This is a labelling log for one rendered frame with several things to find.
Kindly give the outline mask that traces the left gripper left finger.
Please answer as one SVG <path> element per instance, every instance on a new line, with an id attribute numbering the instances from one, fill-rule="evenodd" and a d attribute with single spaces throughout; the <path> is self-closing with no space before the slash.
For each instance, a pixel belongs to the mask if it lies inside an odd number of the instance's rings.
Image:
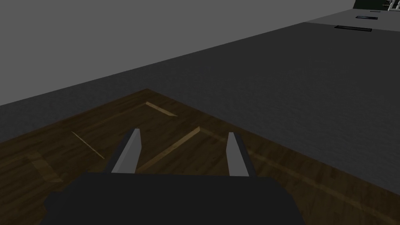
<path id="1" fill-rule="evenodd" d="M 141 153 L 140 129 L 132 128 L 123 137 L 108 161 L 106 173 L 135 173 Z"/>

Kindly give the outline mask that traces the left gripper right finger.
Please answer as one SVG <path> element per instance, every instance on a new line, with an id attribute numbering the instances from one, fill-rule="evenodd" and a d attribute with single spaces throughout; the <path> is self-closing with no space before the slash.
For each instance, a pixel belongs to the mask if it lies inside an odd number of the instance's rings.
<path id="1" fill-rule="evenodd" d="M 247 148 L 239 133 L 229 133 L 226 146 L 226 156 L 230 176 L 257 176 Z"/>

